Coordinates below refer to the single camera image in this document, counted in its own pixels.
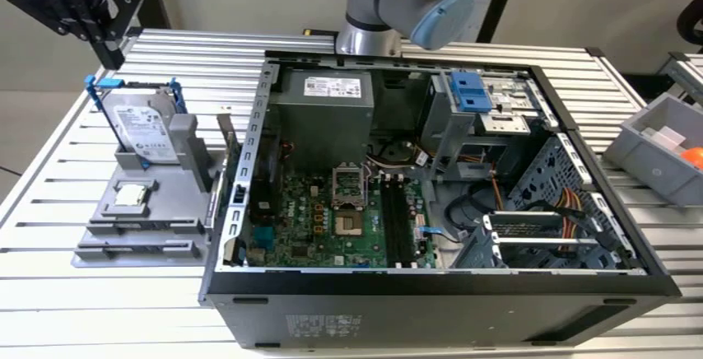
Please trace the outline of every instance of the gray plastic holder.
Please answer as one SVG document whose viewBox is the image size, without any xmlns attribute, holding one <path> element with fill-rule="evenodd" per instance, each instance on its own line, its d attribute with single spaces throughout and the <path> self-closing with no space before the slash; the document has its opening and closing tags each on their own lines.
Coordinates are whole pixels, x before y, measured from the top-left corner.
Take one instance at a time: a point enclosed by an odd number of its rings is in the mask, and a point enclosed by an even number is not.
<svg viewBox="0 0 703 359">
<path fill-rule="evenodd" d="M 643 133 L 665 127 L 686 139 L 679 147 L 703 147 L 703 111 L 662 95 L 622 125 L 622 132 L 603 156 L 662 197 L 679 207 L 703 205 L 703 171 L 686 159 L 679 150 L 670 150 Z"/>
</svg>

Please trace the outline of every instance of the slotted aluminum table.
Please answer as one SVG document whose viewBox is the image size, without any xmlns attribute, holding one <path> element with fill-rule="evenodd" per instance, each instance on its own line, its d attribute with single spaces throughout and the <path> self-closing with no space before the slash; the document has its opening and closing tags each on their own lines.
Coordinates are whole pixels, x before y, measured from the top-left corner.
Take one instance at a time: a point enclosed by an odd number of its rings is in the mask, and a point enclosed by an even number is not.
<svg viewBox="0 0 703 359">
<path fill-rule="evenodd" d="M 146 30 L 128 41 L 119 72 L 131 81 L 184 85 L 199 134 L 222 146 L 215 115 L 246 127 L 267 49 L 331 53 L 330 37 L 226 35 Z M 453 44 L 410 58 L 538 64 L 597 153 L 645 104 L 605 58 L 585 49 Z M 575 348 L 499 352 L 445 350 L 240 351 L 215 310 L 200 308 L 203 269 L 74 268 L 72 249 L 115 169 L 115 138 L 86 93 L 78 98 L 0 206 L 0 357 L 703 357 L 703 209 L 671 207 L 606 165 L 619 194 L 683 298 Z"/>
</svg>

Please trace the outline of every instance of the power supply label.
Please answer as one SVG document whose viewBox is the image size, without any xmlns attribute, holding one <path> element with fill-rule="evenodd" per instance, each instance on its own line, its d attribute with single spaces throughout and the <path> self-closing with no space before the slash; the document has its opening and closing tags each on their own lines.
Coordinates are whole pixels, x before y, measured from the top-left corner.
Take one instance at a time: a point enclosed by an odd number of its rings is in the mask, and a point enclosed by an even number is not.
<svg viewBox="0 0 703 359">
<path fill-rule="evenodd" d="M 130 105 L 118 105 L 114 111 L 134 152 L 152 163 L 178 162 L 176 151 L 159 112 L 148 106 Z"/>
<path fill-rule="evenodd" d="M 312 97 L 362 98 L 362 79 L 347 77 L 310 77 L 303 95 Z"/>
<path fill-rule="evenodd" d="M 356 337 L 362 315 L 286 315 L 288 333 L 295 338 Z"/>
</svg>

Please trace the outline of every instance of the green circuit board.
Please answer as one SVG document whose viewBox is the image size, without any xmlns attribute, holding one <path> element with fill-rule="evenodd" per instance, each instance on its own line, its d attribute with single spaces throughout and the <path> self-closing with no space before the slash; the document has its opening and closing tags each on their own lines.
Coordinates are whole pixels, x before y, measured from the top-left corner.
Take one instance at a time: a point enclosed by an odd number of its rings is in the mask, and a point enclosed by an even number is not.
<svg viewBox="0 0 703 359">
<path fill-rule="evenodd" d="M 379 178 L 370 179 L 366 207 L 360 214 L 362 230 L 355 230 L 360 234 L 340 235 L 338 234 L 338 217 L 348 215 L 350 211 L 335 210 L 331 207 L 332 175 L 288 174 L 280 193 L 280 213 L 274 226 L 274 245 L 259 258 L 259 263 L 263 263 L 260 265 L 306 268 L 387 268 L 380 184 Z M 407 234 L 414 237 L 415 213 L 422 213 L 427 220 L 422 206 L 420 184 L 408 181 L 404 191 L 408 208 Z M 416 255 L 415 262 L 419 268 L 434 268 L 432 240 L 422 241 L 424 241 L 426 253 Z M 414 252 L 416 252 L 420 249 L 420 242 L 412 238 L 411 242 L 414 242 Z"/>
</svg>

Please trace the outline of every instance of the gray robot arm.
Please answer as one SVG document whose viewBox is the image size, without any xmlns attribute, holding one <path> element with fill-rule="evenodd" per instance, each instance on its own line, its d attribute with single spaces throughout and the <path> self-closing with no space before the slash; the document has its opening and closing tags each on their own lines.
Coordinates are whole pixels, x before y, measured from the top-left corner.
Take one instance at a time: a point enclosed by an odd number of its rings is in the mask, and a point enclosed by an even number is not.
<svg viewBox="0 0 703 359">
<path fill-rule="evenodd" d="M 396 56 L 400 36 L 439 49 L 466 30 L 474 0 L 347 0 L 340 54 Z"/>
</svg>

